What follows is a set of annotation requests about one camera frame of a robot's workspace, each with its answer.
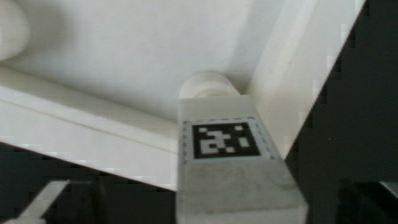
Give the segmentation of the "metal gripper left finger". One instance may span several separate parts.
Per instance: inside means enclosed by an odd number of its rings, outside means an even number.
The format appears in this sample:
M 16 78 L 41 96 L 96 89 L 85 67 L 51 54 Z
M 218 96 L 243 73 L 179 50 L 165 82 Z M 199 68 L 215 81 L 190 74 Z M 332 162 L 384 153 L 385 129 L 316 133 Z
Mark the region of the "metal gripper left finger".
M 99 224 L 92 181 L 55 180 L 7 224 Z

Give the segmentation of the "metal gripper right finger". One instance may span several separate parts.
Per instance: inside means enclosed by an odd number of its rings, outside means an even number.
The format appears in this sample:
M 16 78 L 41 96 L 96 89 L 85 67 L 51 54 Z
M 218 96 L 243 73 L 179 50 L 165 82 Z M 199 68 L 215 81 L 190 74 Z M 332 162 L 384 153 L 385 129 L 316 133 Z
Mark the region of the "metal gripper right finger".
M 341 182 L 336 224 L 398 224 L 398 182 Z

